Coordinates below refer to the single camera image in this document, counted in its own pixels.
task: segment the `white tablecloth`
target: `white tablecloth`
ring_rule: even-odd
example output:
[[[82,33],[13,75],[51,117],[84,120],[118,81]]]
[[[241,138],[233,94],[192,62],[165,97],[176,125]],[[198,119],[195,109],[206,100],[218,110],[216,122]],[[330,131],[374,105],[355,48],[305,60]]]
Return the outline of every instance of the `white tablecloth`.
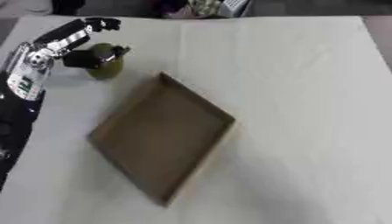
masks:
[[[2,57],[69,19],[21,19]],[[122,21],[90,43],[134,48],[120,77],[54,69],[0,194],[1,223],[392,223],[392,76],[359,17]],[[238,119],[166,209],[86,141],[136,83],[160,71]]]

